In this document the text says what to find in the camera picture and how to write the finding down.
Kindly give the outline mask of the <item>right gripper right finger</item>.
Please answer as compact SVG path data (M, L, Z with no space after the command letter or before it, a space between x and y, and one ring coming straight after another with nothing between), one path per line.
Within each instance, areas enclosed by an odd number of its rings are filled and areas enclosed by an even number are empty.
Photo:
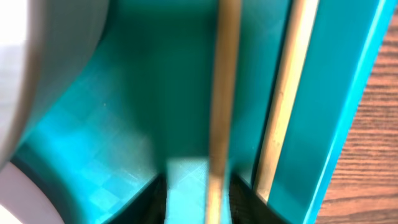
M237 174L232 174L230 178L229 207L232 224L288 224Z

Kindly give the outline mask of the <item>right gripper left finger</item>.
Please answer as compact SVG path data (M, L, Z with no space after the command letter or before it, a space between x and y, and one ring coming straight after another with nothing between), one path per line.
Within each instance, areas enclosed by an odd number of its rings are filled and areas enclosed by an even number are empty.
M104 223L164 224L166 207L167 179L159 174Z

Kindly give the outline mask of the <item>grey bowl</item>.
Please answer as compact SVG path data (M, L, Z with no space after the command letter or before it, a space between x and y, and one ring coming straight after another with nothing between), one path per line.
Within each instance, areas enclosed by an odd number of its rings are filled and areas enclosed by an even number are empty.
M82 72L109 0L1 0L1 165Z

